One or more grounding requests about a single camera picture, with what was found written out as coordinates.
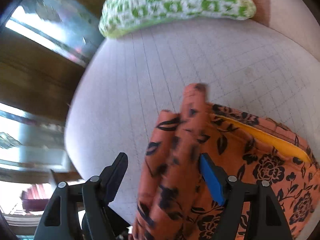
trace orange garment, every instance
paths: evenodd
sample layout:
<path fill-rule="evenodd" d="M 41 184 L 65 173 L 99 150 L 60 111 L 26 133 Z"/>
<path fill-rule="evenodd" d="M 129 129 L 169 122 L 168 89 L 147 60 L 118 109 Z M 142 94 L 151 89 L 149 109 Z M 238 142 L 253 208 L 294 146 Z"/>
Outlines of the orange garment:
<path fill-rule="evenodd" d="M 268 119 L 206 102 L 206 87 L 185 88 L 180 114 L 161 111 L 142 167 L 135 240 L 210 240 L 223 207 L 211 198 L 198 170 L 201 153 L 243 182 L 267 180 L 284 210 L 293 237 L 297 237 L 319 199 L 319 165 L 307 142 L 288 128 Z M 280 154 L 232 118 L 292 143 L 311 162 Z M 249 203 L 244 203 L 236 238 L 243 238 Z"/>

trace green and white pillow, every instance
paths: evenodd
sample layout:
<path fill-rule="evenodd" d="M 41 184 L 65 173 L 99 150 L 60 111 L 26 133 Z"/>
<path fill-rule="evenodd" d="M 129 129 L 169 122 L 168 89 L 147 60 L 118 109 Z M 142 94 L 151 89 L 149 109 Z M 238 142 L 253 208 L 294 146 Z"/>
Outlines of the green and white pillow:
<path fill-rule="evenodd" d="M 252 0 L 106 0 L 101 34 L 117 38 L 136 29 L 198 16 L 245 20 L 256 12 Z"/>

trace yellow fabric strip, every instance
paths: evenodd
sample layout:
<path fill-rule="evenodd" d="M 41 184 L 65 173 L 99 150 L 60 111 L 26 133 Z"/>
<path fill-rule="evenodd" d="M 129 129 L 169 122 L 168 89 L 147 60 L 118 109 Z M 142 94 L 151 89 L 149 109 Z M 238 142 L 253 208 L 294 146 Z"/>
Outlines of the yellow fabric strip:
<path fill-rule="evenodd" d="M 221 117 L 222 119 L 225 119 L 228 122 L 231 122 L 236 127 L 239 127 L 247 131 L 248 133 L 252 134 L 259 141 L 274 146 L 279 151 L 279 153 L 282 154 L 283 156 L 297 157 L 304 162 L 310 163 L 310 159 L 307 153 L 302 149 L 300 149 L 299 147 L 293 145 L 292 143 L 289 143 L 285 140 L 282 140 L 276 136 L 268 134 L 267 132 L 259 130 L 250 125 L 236 121 L 232 118 L 225 117 L 222 115 L 218 115 L 218 116 Z"/>

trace beige wall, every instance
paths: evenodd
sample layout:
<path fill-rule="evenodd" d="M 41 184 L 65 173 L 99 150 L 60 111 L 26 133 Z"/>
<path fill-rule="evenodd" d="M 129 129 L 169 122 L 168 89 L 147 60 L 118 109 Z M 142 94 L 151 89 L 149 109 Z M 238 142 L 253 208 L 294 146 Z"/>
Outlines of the beige wall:
<path fill-rule="evenodd" d="M 320 61 L 320 26 L 302 0 L 270 0 L 269 27 L 284 34 Z"/>

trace glass pane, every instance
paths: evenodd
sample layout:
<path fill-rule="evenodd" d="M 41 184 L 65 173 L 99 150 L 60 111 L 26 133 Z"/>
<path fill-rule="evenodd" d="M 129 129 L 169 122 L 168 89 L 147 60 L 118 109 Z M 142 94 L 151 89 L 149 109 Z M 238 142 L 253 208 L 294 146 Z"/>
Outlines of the glass pane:
<path fill-rule="evenodd" d="M 76 0 L 23 0 L 6 27 L 86 66 L 104 39 L 98 24 Z"/>

